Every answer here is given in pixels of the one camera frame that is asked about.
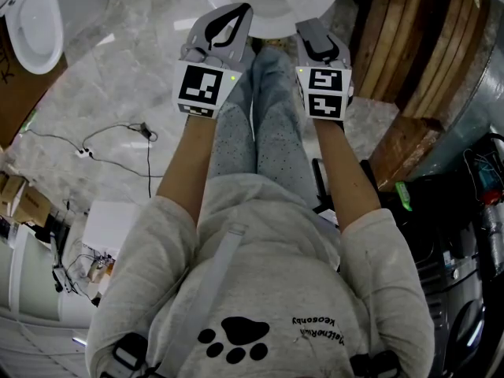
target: floor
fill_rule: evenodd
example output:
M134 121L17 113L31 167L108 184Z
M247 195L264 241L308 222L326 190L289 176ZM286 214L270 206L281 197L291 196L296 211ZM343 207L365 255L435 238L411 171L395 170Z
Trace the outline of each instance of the floor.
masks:
M188 33L183 20L211 9L206 0L110 0L99 23L83 31L65 51L69 69L38 104L30 128L79 146L101 128L145 121L159 135L150 149L150 164L152 175L161 176L185 122L171 104L173 64ZM354 0L336 0L323 21L348 42L357 9ZM354 100L345 124L359 158L372 153L396 114L395 106ZM311 158L319 157L313 124L304 123L306 150ZM145 139L139 134L114 128L88 143L96 158L147 173ZM66 200L76 212L88 210L97 198L140 205L148 200L147 178L116 165L80 159L69 143L59 139L19 135L5 161L11 172L29 178L59 209L64 209ZM152 179L153 191L159 181Z

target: paw print logo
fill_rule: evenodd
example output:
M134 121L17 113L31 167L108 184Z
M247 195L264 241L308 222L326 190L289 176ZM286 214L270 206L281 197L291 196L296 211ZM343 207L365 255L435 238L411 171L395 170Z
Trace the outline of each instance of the paw print logo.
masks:
M240 346L257 342L269 332L269 325L265 322L254 322L244 317L229 317L224 319L220 325L226 332L230 344L236 346L226 354L226 361L229 364L238 364L245 358L246 351ZM206 355L210 358L219 356L224 350L223 343L212 343L216 335L214 330L205 329L198 336L200 343L210 344L206 349ZM268 347L264 343L256 343L250 349L250 358L255 361L262 360L266 354L268 354Z

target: wrist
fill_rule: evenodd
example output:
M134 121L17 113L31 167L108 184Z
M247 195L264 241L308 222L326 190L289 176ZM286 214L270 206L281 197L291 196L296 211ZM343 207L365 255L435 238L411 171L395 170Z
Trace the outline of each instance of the wrist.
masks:
M338 124L335 120L313 119L313 124L315 125L317 133L344 135L343 122L341 122L341 124Z
M189 116L179 146L189 147L194 156L211 153L216 126L214 119Z

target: wooden planks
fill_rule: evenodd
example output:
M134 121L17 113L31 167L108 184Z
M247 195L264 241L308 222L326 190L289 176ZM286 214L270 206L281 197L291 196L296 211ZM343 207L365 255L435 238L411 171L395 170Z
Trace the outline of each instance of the wooden planks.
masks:
M383 96L383 100L385 102L394 102L396 100L406 77L410 73L413 61L417 56L417 51L420 48L424 30L429 24L432 24L435 4L438 1L439 0L420 1L420 7L418 8L417 17L413 23L413 29L409 35L408 42L406 43L400 62L398 63L395 73L392 76L392 79Z
M390 0L389 2L380 37L359 91L360 97L371 98L372 96L394 42L405 4L406 0Z
M369 165L381 191L391 191L427 155L441 136L439 123L399 114L369 157Z
M406 6L397 33L395 34L394 42L392 43L384 69L372 93L372 98L377 101L381 101L384 98L387 87L398 67L399 60L402 57L402 53L406 48L411 31L413 30L413 24L417 18L417 11L420 7L420 3L421 0L406 0Z
M350 60L354 64L356 61L359 45L361 44L362 34L364 33L365 24L368 20L369 11L373 0L360 0L357 18L355 19L354 30L350 38L348 48L350 49Z
M400 111L404 111L408 101L416 90L424 73L425 67L431 57L432 51L442 31L450 0L435 0L431 14L425 24L417 54L408 74L402 80L402 86L395 99L395 104Z
M435 76L433 77L427 91L425 92L425 95L422 97L418 109L414 112L415 117L420 118L425 115L428 107L431 105L432 100L434 99L435 93L438 91L441 83L443 82L443 79L447 75L448 69L450 68L451 62L454 60L458 46L460 45L460 42L464 35L472 7L473 0L462 0L462 6L450 42L448 43L447 49L445 51L445 54L443 55L443 59L439 64Z
M447 74L444 76L443 81L441 85L439 86L438 91L435 93L434 98L432 99L432 102L430 106L427 108L425 111L424 115L426 117L432 117L439 104L441 103L441 100L443 99L443 96L446 94L448 87L450 86L451 82L455 79L455 76L457 75L458 69L461 67L462 62L465 59L465 55L467 53L467 50L469 48L469 44L471 43L471 40L473 39L474 36L474 31L476 29L477 21L478 18L480 18L480 13L481 9L478 8L475 4L475 2L472 2L472 8L471 8L471 13L469 14L469 19L467 22L467 25L465 27L464 35L462 36L462 39L460 41L460 44L458 45L457 52L455 53L454 59L451 62L451 65L448 69Z
M478 9L474 0L420 0L414 4L406 0L372 91L372 98L391 98L404 109L369 158L380 190L389 191L396 181L404 180L443 134L440 121L450 116L451 100L471 68L487 24L490 0L480 1ZM406 14L416 4L413 20L413 15ZM376 77L375 57L380 50L387 51L380 44L390 43L382 38L387 18L362 81L364 94L369 94L368 83ZM409 22L409 34L403 21Z
M448 44L450 43L451 36L454 33L455 24L457 23L458 14L460 13L463 0L450 0L450 5L446 17L444 19L443 28L439 34L439 38L435 44L434 50L428 59L428 63L421 75L420 82L417 85L416 90L409 97L406 107L402 111L404 116L412 116L418 109L422 98L427 93L429 86L431 85L432 79L435 76L441 63L443 56L447 50Z
M458 88L461 86L464 78L469 70L469 67L473 63L474 57L476 55L476 51L478 46L480 45L481 38L484 33L485 26L487 24L488 13L490 10L490 2L491 0L481 0L480 7L480 15L476 21L476 28L472 34L472 40L469 44L467 51L465 52L464 60L462 61L457 75L452 80L450 86L448 87L441 103L435 109L433 117L435 119L439 119L441 122L444 122L446 118L450 115L448 112L448 108L450 106L451 100L453 99L455 93Z
M352 77L354 79L356 95L359 95L365 75L368 72L369 63L371 62L376 43L380 37L382 25L387 15L389 1L372 0L364 30L362 31L360 41L358 41L358 47L352 49L357 52L352 64Z

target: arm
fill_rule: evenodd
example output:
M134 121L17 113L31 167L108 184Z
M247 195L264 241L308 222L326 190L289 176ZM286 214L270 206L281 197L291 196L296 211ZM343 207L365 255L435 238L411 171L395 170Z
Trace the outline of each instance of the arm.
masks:
M380 201L355 157L343 130L334 122L314 119L324 167L339 227L344 231L365 214L379 209Z
M314 120L332 200L342 229L341 275L399 357L401 376L427 376L434 325L408 244L333 122Z
M213 119L188 117L179 146L157 189L157 196L180 205L195 224L202 207L216 125Z
M205 190L215 120L189 117L180 144L157 190L128 233L109 287L93 316L86 363L100 376L114 343L183 275L198 249L196 224Z

